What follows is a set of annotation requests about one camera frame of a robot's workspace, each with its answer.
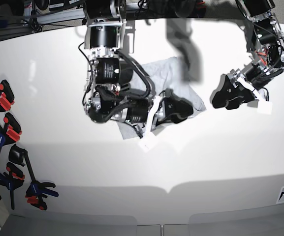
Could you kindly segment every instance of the white tabletop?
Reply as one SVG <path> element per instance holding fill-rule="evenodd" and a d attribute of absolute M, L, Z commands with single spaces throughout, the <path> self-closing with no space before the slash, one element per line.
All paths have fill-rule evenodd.
<path fill-rule="evenodd" d="M 166 20 L 151 22 L 136 22 L 131 56 L 140 64 L 179 56 L 167 41 Z M 7 79 L 13 89 L 11 112 L 23 131 L 18 146 L 29 151 L 36 178 L 53 181 L 60 194 L 45 200 L 47 212 L 125 215 L 138 224 L 177 224 L 187 223 L 195 213 L 275 204 L 284 179 L 265 186 L 261 180 L 284 176 L 284 74 L 267 86 L 274 103 L 271 116 L 246 105 L 215 110 L 210 97 L 221 75 L 251 62 L 244 33 L 226 21 L 191 20 L 191 27 L 197 51 L 192 70 L 195 79 L 200 77 L 191 86 L 207 111 L 166 128 L 149 153 L 142 151 L 138 139 L 122 140 L 116 123 L 95 124 L 85 115 L 81 99 L 87 62 L 77 46 L 86 27 L 0 42 L 0 81 Z M 9 149 L 2 150 L 0 172 Z M 27 169 L 21 169 L 27 179 L 15 191 L 14 213 L 33 215 L 39 210 L 25 202 L 30 179 Z M 240 180 L 248 179 L 256 180 L 250 182 L 251 191 L 262 188 L 273 196 L 238 191 Z M 213 192 L 220 183 L 221 191 Z M 9 206 L 6 188 L 0 190 Z M 214 202 L 215 194 L 222 204 Z"/>

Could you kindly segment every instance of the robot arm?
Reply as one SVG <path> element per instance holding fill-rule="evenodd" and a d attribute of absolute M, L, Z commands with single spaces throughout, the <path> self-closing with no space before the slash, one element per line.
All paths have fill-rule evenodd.
<path fill-rule="evenodd" d="M 148 76 L 120 51 L 126 30 L 126 0 L 87 0 L 84 12 L 88 22 L 84 48 L 89 53 L 89 58 L 85 56 L 90 76 L 83 105 L 92 121 L 114 120 L 133 126 L 151 120 L 155 129 L 162 123 L 180 123 L 193 115 L 193 106 L 168 90 L 159 95 L 157 112 L 150 113 L 155 98 L 151 95 Z M 137 94 L 127 89 L 130 78 L 122 75 L 120 60 L 140 77 L 145 91 Z"/>
<path fill-rule="evenodd" d="M 227 74 L 222 89 L 213 98 L 214 108 L 226 107 L 228 110 L 254 100 L 265 100 L 259 91 L 284 72 L 284 33 L 271 12 L 275 7 L 273 0 L 245 0 L 249 14 L 239 0 L 236 3 L 253 24 L 254 60 L 243 70 Z"/>

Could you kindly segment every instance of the label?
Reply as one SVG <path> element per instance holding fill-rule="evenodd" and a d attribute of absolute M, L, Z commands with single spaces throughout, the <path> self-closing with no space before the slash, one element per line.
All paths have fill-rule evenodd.
<path fill-rule="evenodd" d="M 112 79 L 113 78 L 113 72 L 114 72 L 113 65 L 108 64 L 108 63 L 104 63 L 104 72 L 103 72 L 104 78 Z"/>
<path fill-rule="evenodd" d="M 33 185 L 32 187 L 33 187 L 34 192 L 37 193 L 35 186 Z"/>
<path fill-rule="evenodd" d="M 158 138 L 153 133 L 147 133 L 139 141 L 138 145 L 142 148 L 144 152 L 149 152 L 159 143 Z"/>
<path fill-rule="evenodd" d="M 61 7 L 61 6 L 64 6 L 64 3 L 53 4 L 53 5 L 50 5 L 49 8 L 56 8 L 56 7 Z"/>
<path fill-rule="evenodd" d="M 258 113 L 264 115 L 271 115 L 273 110 L 273 103 L 267 102 L 264 100 L 259 101 L 258 103 Z"/>

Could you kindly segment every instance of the white tag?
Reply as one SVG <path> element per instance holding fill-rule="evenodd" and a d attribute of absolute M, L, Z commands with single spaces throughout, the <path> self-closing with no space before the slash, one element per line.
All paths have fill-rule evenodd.
<path fill-rule="evenodd" d="M 258 103 L 258 113 L 265 114 L 265 115 L 271 115 L 273 110 L 273 103 L 267 102 L 267 101 L 259 101 Z"/>
<path fill-rule="evenodd" d="M 143 149 L 144 152 L 149 152 L 159 143 L 158 138 L 155 134 L 147 133 L 145 136 L 139 141 L 138 145 Z"/>
<path fill-rule="evenodd" d="M 161 97 L 155 96 L 155 98 L 153 99 L 153 103 L 154 103 L 153 107 L 151 108 L 151 110 L 148 112 L 148 115 L 147 115 L 145 134 L 150 133 L 152 130 L 154 116 L 159 109 L 160 102 L 161 102 Z"/>
<path fill-rule="evenodd" d="M 64 6 L 64 3 L 53 4 L 53 5 L 50 5 L 49 8 L 57 8 L 61 6 Z"/>

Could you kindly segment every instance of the black cable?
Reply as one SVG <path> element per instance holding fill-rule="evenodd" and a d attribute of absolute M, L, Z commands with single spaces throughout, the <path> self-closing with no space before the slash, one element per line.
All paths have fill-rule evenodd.
<path fill-rule="evenodd" d="M 137 95 L 137 94 L 133 94 L 130 92 L 120 92 L 120 95 L 129 96 L 132 99 L 146 99 L 151 93 L 151 85 L 148 82 L 148 80 L 141 73 L 141 71 L 137 68 L 137 66 L 126 55 L 124 55 L 120 51 L 116 51 L 115 53 L 118 54 L 120 57 L 122 57 L 126 61 L 126 63 L 132 67 L 132 69 L 137 73 L 137 75 L 141 78 L 141 80 L 146 86 L 146 91 L 142 95 Z"/>
<path fill-rule="evenodd" d="M 86 94 L 89 93 L 89 91 L 91 90 L 92 81 L 93 81 L 93 72 L 94 72 L 93 66 L 92 66 L 91 62 L 89 61 L 89 59 L 88 59 L 88 57 L 86 56 L 86 54 L 81 50 L 81 46 L 82 46 L 84 43 L 85 43 L 85 42 L 82 42 L 82 43 L 78 46 L 78 50 L 79 50 L 79 51 L 83 54 L 83 56 L 86 58 L 86 60 L 87 60 L 87 62 L 88 62 L 88 64 L 89 64 L 89 66 L 90 66 L 90 68 L 91 68 L 91 78 L 90 78 L 90 83 L 89 83 L 89 85 L 87 86 L 86 91 L 85 91 L 84 96 L 83 96 L 83 100 L 82 100 L 83 106 L 85 105 L 84 100 L 85 100 Z"/>
<path fill-rule="evenodd" d="M 269 80 L 269 79 L 272 79 L 274 77 L 281 75 L 283 72 L 284 72 L 284 70 L 281 68 L 281 69 L 277 70 L 276 72 L 274 72 L 270 75 L 262 76 L 261 79 L 266 81 L 266 80 Z"/>
<path fill-rule="evenodd" d="M 61 11 L 65 11 L 65 10 L 69 10 L 71 8 L 74 8 L 74 7 L 77 7 L 78 5 L 80 4 L 83 4 L 85 3 L 86 0 L 80 0 L 78 2 L 74 2 L 72 3 L 71 5 L 69 6 L 66 6 L 66 7 L 63 7 L 59 10 L 56 10 L 56 11 L 51 11 L 51 12 L 48 12 L 48 13 L 44 13 L 44 14 L 40 14 L 40 15 L 31 15 L 31 16 L 13 16 L 13 15 L 1 15 L 0 14 L 0 17 L 4 17 L 4 18 L 13 18 L 13 19 L 34 19 L 34 18 L 38 18 L 40 16 L 48 16 L 48 15 L 53 15 L 53 14 L 56 14 L 58 12 L 61 12 Z"/>
<path fill-rule="evenodd" d="M 259 74 L 255 79 L 252 81 L 257 81 L 258 79 L 262 78 L 265 76 L 266 73 L 270 72 L 277 64 L 279 63 L 279 60 L 277 60 L 274 65 L 272 65 L 267 71 L 263 71 L 261 74 Z"/>
<path fill-rule="evenodd" d="M 138 11 L 136 11 L 137 12 L 137 16 L 135 15 L 135 13 L 134 13 L 134 16 L 135 16 L 135 18 L 138 20 L 138 17 L 140 16 L 140 13 L 141 13 L 141 11 L 142 11 L 142 7 L 139 5 L 140 4 L 140 2 L 142 3 L 142 5 L 144 4 L 144 2 L 145 2 L 145 0 L 140 0 L 138 3 L 137 3 L 137 5 L 138 5 L 138 7 L 139 7 L 139 10 Z"/>
<path fill-rule="evenodd" d="M 269 101 L 270 101 L 269 90 L 268 90 L 267 88 L 262 88 L 262 89 L 264 89 L 264 90 L 266 91 L 266 96 L 265 96 L 265 98 L 266 98 L 266 101 L 269 102 Z"/>
<path fill-rule="evenodd" d="M 37 15 L 37 10 L 33 9 L 33 10 L 31 11 L 31 15 L 32 15 L 32 16 Z M 41 27 L 41 25 L 39 24 L 38 19 L 32 18 L 32 19 L 29 20 L 28 24 L 30 25 L 30 27 L 31 27 L 36 33 L 42 32 L 42 27 Z"/>
<path fill-rule="evenodd" d="M 81 50 L 81 46 L 84 44 L 85 42 L 82 42 L 79 46 L 78 46 L 78 50 L 84 55 L 84 57 L 86 58 L 86 60 L 88 61 L 88 64 L 90 65 L 91 62 L 89 61 L 88 57 L 85 55 L 85 53 Z"/>
<path fill-rule="evenodd" d="M 132 107 L 136 106 L 136 104 L 137 104 L 136 101 L 130 101 L 130 102 L 121 104 L 121 105 L 113 108 L 108 115 L 106 115 L 104 118 L 102 118 L 104 123 L 109 121 L 111 119 L 111 117 L 114 116 L 116 113 L 119 113 L 119 112 L 123 111 L 126 108 L 132 108 Z"/>

